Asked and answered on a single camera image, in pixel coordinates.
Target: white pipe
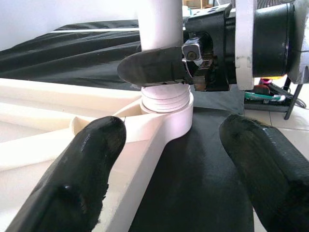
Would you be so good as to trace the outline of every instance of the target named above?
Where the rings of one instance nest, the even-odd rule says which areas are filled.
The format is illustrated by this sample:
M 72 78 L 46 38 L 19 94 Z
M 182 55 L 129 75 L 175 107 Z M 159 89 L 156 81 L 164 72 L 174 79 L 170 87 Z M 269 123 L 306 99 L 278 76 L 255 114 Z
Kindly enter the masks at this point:
M 181 46 L 183 15 L 181 0 L 139 0 L 138 19 L 142 50 Z M 188 85 L 142 88 L 142 103 L 149 110 L 167 113 L 188 104 Z

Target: black cloth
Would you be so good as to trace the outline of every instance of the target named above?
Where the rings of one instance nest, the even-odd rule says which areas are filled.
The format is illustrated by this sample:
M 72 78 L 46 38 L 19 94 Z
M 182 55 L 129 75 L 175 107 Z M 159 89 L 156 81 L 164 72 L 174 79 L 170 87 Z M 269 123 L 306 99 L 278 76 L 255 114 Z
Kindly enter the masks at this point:
M 59 30 L 137 26 L 113 21 Z M 0 78 L 139 90 L 116 72 L 140 51 L 139 40 L 138 31 L 49 33 L 0 52 Z M 243 114 L 244 93 L 232 86 L 193 94 L 192 128 L 165 147 L 130 230 L 253 232 L 252 206 L 218 134 L 229 111 Z
M 194 108 L 193 124 L 169 142 L 131 232 L 253 232 L 253 210 L 219 138 L 224 110 Z

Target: green object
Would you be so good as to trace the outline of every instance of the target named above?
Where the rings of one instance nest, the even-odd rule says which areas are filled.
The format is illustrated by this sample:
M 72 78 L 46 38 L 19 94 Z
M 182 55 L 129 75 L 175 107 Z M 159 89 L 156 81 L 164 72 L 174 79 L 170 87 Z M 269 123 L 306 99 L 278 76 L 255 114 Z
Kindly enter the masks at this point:
M 282 102 L 285 100 L 285 96 L 284 95 L 269 96 L 264 94 L 245 92 L 245 99 L 253 101 L 267 100 L 272 102 Z

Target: black rubber tip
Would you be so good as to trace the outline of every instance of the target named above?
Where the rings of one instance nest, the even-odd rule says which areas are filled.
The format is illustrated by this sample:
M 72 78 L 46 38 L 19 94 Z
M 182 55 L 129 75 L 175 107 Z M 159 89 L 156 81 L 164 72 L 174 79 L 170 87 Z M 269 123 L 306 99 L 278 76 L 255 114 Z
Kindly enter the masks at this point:
M 309 231 L 309 162 L 276 128 L 242 116 L 220 126 L 221 142 L 268 232 Z
M 109 116 L 91 122 L 47 169 L 6 231 L 91 231 L 125 142 L 121 119 Z
M 175 84 L 187 79 L 180 47 L 135 53 L 121 61 L 117 72 L 121 79 L 138 86 Z

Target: white tile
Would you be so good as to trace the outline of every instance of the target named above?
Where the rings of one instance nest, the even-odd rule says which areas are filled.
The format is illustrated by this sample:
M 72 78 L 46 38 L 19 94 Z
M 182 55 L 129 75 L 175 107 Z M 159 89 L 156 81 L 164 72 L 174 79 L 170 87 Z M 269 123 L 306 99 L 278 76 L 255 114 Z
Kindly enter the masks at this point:
M 274 127 L 309 131 L 309 110 L 295 106 L 289 120 L 284 120 L 285 113 L 270 112 Z
M 298 96 L 299 99 L 303 100 L 306 105 L 307 105 L 307 108 L 309 108 L 309 84 L 305 84 L 303 85 L 301 91 L 300 91 L 300 94 Z
M 284 136 L 309 160 L 309 131 L 278 128 Z
M 256 119 L 265 124 L 271 125 L 270 115 L 268 111 L 245 110 L 245 116 Z
M 255 212 L 253 212 L 253 221 L 254 221 L 254 232 L 267 232 Z

